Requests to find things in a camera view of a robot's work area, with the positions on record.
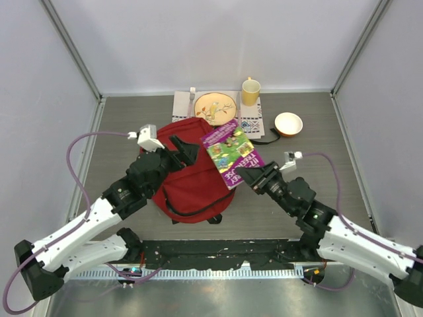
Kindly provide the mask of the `purple treehouse book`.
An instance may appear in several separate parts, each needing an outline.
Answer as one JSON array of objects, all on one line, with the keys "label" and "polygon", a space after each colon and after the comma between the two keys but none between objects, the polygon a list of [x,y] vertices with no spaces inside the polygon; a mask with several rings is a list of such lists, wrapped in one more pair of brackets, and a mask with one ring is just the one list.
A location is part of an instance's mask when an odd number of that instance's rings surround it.
[{"label": "purple treehouse book", "polygon": [[237,168],[265,165],[236,119],[215,128],[201,137],[201,140],[229,190],[243,182],[236,172]]}]

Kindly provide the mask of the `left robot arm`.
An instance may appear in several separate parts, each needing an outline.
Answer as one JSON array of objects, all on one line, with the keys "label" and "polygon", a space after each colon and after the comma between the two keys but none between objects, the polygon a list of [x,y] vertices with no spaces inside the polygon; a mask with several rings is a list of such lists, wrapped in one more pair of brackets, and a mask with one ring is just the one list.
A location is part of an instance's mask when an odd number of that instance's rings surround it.
[{"label": "left robot arm", "polygon": [[91,266],[120,260],[132,264],[139,259],[143,244],[129,228],[90,246],[86,243],[146,206],[170,173],[195,164],[199,145],[176,135],[170,141],[176,147],[173,151],[156,139],[142,142],[143,152],[125,176],[84,213],[41,240],[22,240],[15,246],[19,271],[35,301],[52,296]]}]

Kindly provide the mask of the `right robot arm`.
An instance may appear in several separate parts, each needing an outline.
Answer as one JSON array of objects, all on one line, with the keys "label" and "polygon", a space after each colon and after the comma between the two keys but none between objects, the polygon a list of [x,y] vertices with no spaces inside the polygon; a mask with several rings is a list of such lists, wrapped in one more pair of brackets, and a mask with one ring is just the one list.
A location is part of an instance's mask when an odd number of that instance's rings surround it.
[{"label": "right robot arm", "polygon": [[342,217],[317,201],[302,177],[286,182],[275,162],[236,171],[256,194],[268,194],[296,219],[303,233],[298,251],[304,260],[319,256],[341,262],[386,283],[407,303],[422,306],[421,247],[387,240]]}]

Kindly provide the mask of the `red backpack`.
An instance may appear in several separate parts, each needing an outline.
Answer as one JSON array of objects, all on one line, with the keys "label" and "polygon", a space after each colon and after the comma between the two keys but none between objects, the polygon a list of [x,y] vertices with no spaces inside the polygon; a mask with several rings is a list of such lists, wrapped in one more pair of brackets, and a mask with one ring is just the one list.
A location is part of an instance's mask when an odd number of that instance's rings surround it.
[{"label": "red backpack", "polygon": [[227,188],[202,144],[201,137],[215,128],[202,118],[190,118],[170,123],[157,132],[158,140],[172,150],[176,147],[169,139],[171,135],[200,147],[196,163],[167,176],[152,198],[174,223],[220,223],[222,212],[234,198],[236,188]]}]

